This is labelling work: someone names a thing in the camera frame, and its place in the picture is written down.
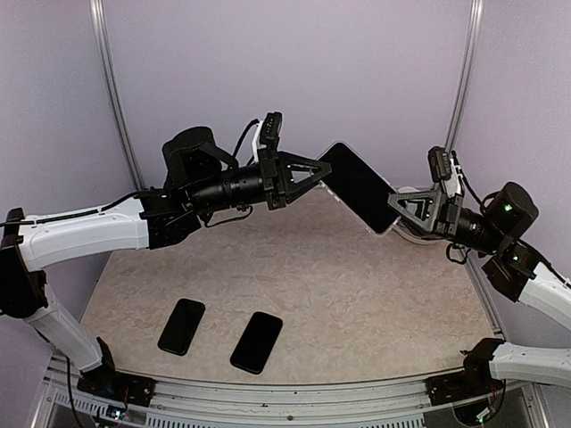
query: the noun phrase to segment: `beige speckled surface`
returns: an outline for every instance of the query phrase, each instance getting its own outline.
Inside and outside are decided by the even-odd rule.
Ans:
[[[232,383],[355,382],[460,366],[459,350],[492,336],[444,244],[373,236],[321,189],[285,210],[256,208],[174,247],[112,254],[82,323],[109,344],[118,368]],[[156,342],[183,297],[206,312],[177,357]],[[253,375],[228,360],[258,310],[284,327]]]

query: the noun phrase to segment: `purple wall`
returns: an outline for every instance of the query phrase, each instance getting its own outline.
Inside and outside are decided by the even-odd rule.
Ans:
[[[53,213],[131,190],[103,86],[88,2],[4,2],[0,13],[0,215]],[[80,316],[105,256],[48,269]],[[0,317],[0,426],[25,426],[51,351],[24,323]]]
[[[347,141],[396,185],[429,182],[443,144],[468,0],[105,4],[129,133],[148,185],[161,145],[196,125],[232,148],[244,126],[284,113],[282,150],[318,156]],[[251,153],[245,147],[242,161]]]
[[[525,234],[571,275],[571,3],[486,2],[476,68],[458,152],[481,196],[521,184],[540,216]],[[509,339],[571,347],[571,333],[539,312],[491,291]],[[571,391],[547,388],[557,427],[569,426]]]

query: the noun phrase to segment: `phone screen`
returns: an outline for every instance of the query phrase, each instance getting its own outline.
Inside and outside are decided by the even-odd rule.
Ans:
[[[321,181],[376,234],[384,233],[399,215],[388,205],[396,193],[369,165],[344,143],[335,143],[319,158],[331,165]]]
[[[283,321],[278,317],[254,313],[230,357],[230,364],[259,375],[266,366],[282,325]]]
[[[185,355],[204,314],[200,301],[180,299],[159,339],[159,348],[175,355]]]

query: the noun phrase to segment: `black cable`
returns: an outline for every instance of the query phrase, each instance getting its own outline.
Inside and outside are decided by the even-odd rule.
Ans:
[[[210,227],[215,227],[215,226],[219,226],[219,225],[224,225],[226,223],[232,223],[234,221],[246,220],[247,218],[249,218],[252,215],[252,213],[253,213],[253,206],[248,205],[248,212],[246,214],[244,214],[243,216],[227,218],[226,220],[221,220],[218,223],[214,223],[213,225],[208,224],[209,221],[211,221],[211,219],[212,219],[212,217],[210,217],[206,221],[204,221],[204,227],[210,228]]]
[[[79,421],[78,412],[75,409],[75,403],[73,402],[73,393],[71,392],[71,362],[69,358],[67,359],[68,362],[68,395],[70,396],[70,405],[71,405],[71,412],[73,413],[73,417],[75,418],[75,422],[79,428],[84,428],[84,426]]]
[[[496,409],[494,409],[493,413],[484,420],[484,423],[487,424],[488,422],[490,422],[494,417],[496,417],[501,410],[501,407],[503,406],[503,401],[506,398],[506,381],[503,381],[503,388],[501,388],[501,398],[500,398],[500,404],[498,405],[498,407]]]
[[[456,165],[459,165],[459,161],[458,161],[458,156],[456,155],[456,152],[454,152],[452,150],[451,152],[452,157],[454,158],[454,161],[456,162]],[[466,175],[464,174],[464,171],[462,171],[462,182],[464,183],[464,185],[466,186],[467,190],[470,192],[470,194],[472,195],[472,197],[474,198],[474,200],[477,202],[478,205],[482,205],[482,201],[480,201],[480,198],[478,198],[476,192],[474,191],[474,189],[472,188],[472,186],[470,185],[470,183],[468,182],[468,179],[466,178]]]
[[[65,216],[58,216],[58,217],[50,217],[50,218],[41,218],[39,220],[33,221],[33,220],[22,220],[22,221],[6,221],[4,223],[0,223],[0,227],[6,227],[6,226],[34,226],[34,225],[44,225],[45,223],[53,223],[55,221],[63,221],[63,220],[71,220],[74,218],[80,218],[80,217],[85,217],[85,216],[92,216],[94,214],[97,214],[99,212],[104,212],[107,210],[110,210],[111,208],[115,208],[117,205],[119,205],[120,203],[123,203],[124,201],[126,201],[129,198],[132,198],[134,196],[139,195],[139,192],[132,192],[129,194],[126,194],[125,196],[120,197],[117,201],[112,202],[108,205],[105,205],[101,208],[101,210],[87,210],[87,211],[81,211],[81,212],[76,212],[75,214],[67,214]]]
[[[451,251],[452,250],[461,250],[462,247],[456,243],[449,243],[446,246],[446,259],[448,259],[448,261],[451,261],[452,263],[458,263],[459,265],[465,265],[468,262],[468,254],[472,251],[472,249],[468,248],[468,250],[464,253],[464,258],[463,259],[454,259],[451,256]]]
[[[260,121],[257,119],[254,119],[246,126],[246,128],[244,129],[244,132],[242,133],[242,135],[240,135],[240,139],[238,139],[238,142],[236,143],[236,147],[234,149],[234,152],[232,153],[233,158],[235,158],[237,156],[238,152],[240,151],[240,147],[242,147],[242,143],[244,142],[244,139],[248,135],[248,132],[250,131],[250,129],[254,125],[257,125],[258,123],[260,123]]]

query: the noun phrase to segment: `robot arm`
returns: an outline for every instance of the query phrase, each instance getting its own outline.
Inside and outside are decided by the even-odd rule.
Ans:
[[[209,128],[190,128],[167,142],[162,152],[168,175],[163,189],[132,193],[109,205],[49,216],[11,210],[0,243],[0,310],[23,319],[66,355],[82,373],[78,387],[109,399],[148,406],[153,380],[118,373],[112,354],[57,300],[44,268],[101,252],[156,249],[182,242],[205,226],[214,212],[252,211],[266,202],[284,208],[329,173],[322,161],[278,152],[282,115],[268,113],[258,125],[253,165],[237,160],[214,143]],[[295,182],[294,171],[310,174]]]
[[[512,301],[540,310],[571,330],[571,288],[568,280],[531,245],[521,240],[539,211],[529,194],[515,183],[479,199],[455,156],[441,147],[428,154],[437,188],[395,194],[388,198],[409,229],[423,239],[445,239],[480,257],[492,286]],[[480,205],[480,213],[462,207],[464,185]],[[518,379],[571,388],[571,350],[517,346],[501,339],[483,339],[466,352],[464,370],[431,377],[427,387],[434,405],[475,397]]]

